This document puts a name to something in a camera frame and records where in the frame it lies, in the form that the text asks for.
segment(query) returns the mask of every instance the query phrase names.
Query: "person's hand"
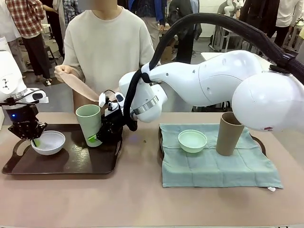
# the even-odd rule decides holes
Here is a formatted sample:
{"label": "person's hand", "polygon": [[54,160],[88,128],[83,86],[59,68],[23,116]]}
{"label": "person's hand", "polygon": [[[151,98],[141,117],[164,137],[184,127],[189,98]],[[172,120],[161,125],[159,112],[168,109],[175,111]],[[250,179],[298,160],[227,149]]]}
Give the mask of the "person's hand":
{"label": "person's hand", "polygon": [[67,65],[59,65],[55,67],[55,76],[60,82],[64,82],[60,76],[60,73],[67,73],[67,74],[72,74],[73,73],[73,68]]}
{"label": "person's hand", "polygon": [[160,25],[160,33],[162,33],[165,29],[165,26],[164,25]]}
{"label": "person's hand", "polygon": [[288,33],[290,34],[292,30],[293,30],[293,26],[289,26],[289,31],[288,31]]}

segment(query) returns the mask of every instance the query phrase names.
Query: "dark tray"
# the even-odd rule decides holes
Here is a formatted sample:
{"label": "dark tray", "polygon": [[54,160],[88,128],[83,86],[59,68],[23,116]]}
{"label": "dark tray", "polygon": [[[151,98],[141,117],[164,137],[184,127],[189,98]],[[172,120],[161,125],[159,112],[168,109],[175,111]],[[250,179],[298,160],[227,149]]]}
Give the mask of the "dark tray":
{"label": "dark tray", "polygon": [[40,155],[30,143],[20,140],[13,149],[2,173],[24,174],[109,174],[115,167],[122,148],[118,143],[103,143],[88,147],[78,124],[49,124],[46,130],[62,132],[66,137],[64,148],[54,155]]}

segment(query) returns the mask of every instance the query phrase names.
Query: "silver ring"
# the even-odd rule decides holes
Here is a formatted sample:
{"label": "silver ring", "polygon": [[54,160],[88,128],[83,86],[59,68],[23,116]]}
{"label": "silver ring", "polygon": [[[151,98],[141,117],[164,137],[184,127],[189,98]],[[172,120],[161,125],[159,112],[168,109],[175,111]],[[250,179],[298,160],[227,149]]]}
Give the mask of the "silver ring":
{"label": "silver ring", "polygon": [[134,113],[136,115],[142,114],[146,111],[148,111],[150,108],[153,108],[158,103],[158,98],[155,96],[152,100],[145,103],[143,106],[140,106],[139,108],[134,109]]}

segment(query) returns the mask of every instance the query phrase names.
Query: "bowl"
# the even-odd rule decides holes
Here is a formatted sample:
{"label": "bowl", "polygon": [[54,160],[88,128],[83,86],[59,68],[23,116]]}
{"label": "bowl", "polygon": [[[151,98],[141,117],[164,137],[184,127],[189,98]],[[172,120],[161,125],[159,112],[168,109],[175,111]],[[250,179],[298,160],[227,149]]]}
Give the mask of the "bowl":
{"label": "bowl", "polygon": [[52,155],[58,153],[64,146],[66,142],[65,136],[61,132],[57,131],[45,131],[42,133],[41,137],[34,139],[31,142],[33,149],[42,155]]}
{"label": "bowl", "polygon": [[188,153],[198,153],[207,144],[207,137],[199,131],[185,130],[179,134],[180,147]]}

